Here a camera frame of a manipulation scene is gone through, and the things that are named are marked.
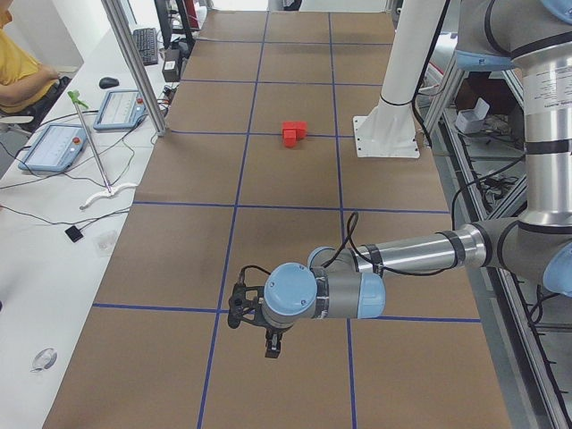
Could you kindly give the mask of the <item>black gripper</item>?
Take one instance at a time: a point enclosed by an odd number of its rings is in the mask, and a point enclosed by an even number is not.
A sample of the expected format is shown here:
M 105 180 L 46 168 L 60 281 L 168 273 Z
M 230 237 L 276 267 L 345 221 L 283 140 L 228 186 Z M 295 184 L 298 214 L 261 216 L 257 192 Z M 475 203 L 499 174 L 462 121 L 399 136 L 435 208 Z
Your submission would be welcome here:
M 290 329 L 289 326 L 285 328 L 276 328 L 268 325 L 265 328 L 265 357 L 278 358 L 282 349 L 282 336 Z

